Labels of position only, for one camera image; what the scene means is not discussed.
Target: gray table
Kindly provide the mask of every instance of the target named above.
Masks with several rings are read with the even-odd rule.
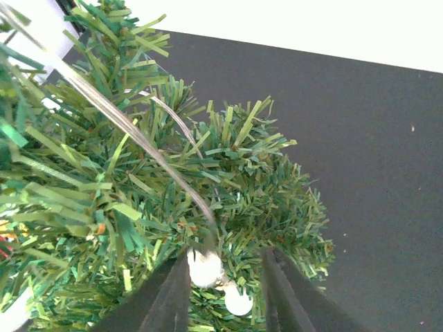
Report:
[[[287,153],[329,210],[330,298],[374,331],[443,331],[443,75],[179,33],[171,44],[156,60],[196,81],[202,104],[275,98],[299,143]]]

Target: white background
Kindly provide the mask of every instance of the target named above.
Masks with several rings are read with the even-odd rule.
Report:
[[[62,31],[77,34],[54,0],[6,3],[31,18],[34,36],[59,56],[72,47]],[[157,26],[163,30],[443,73],[443,0],[126,0],[126,4],[141,24],[167,14]],[[46,64],[37,47],[20,35],[9,46]],[[51,71],[51,64],[46,68]],[[13,331],[24,320],[23,304],[17,303],[12,311],[0,314],[1,330]]]

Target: small ornament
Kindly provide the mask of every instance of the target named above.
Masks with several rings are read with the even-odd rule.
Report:
[[[224,272],[220,257],[212,251],[202,255],[197,250],[189,249],[188,264],[192,282],[202,288],[214,286]]]
[[[223,290],[225,292],[224,303],[230,313],[243,316],[251,311],[253,299],[246,294],[246,289],[243,290],[243,295],[241,295],[237,289],[237,284],[229,282],[223,287]]]

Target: white led light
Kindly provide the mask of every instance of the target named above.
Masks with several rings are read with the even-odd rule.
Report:
[[[220,257],[212,251],[203,256],[199,251],[189,249],[188,264],[192,282],[202,288],[214,286],[224,272]]]
[[[240,294],[235,282],[225,285],[223,290],[225,292],[224,303],[230,313],[236,316],[243,316],[251,311],[253,299],[249,298],[246,290],[243,290],[243,294]]]

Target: artificial christmas tree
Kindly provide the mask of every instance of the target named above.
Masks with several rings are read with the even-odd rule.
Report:
[[[124,1],[80,3],[66,19],[91,37],[83,45],[69,36],[82,55],[74,70],[155,151],[91,102],[69,71],[66,81],[38,86],[43,66],[2,45],[1,233],[12,239],[0,241],[2,310],[29,288],[32,329],[85,331],[191,246],[222,269],[193,279],[189,331],[264,331],[259,249],[281,248],[311,279],[333,260],[320,195],[281,152],[295,141],[275,132],[271,98],[220,112],[211,101],[198,107],[192,86],[148,57],[168,55],[169,35],[155,22],[136,26]],[[200,111],[207,123],[192,120]],[[236,308],[243,291],[249,297]]]

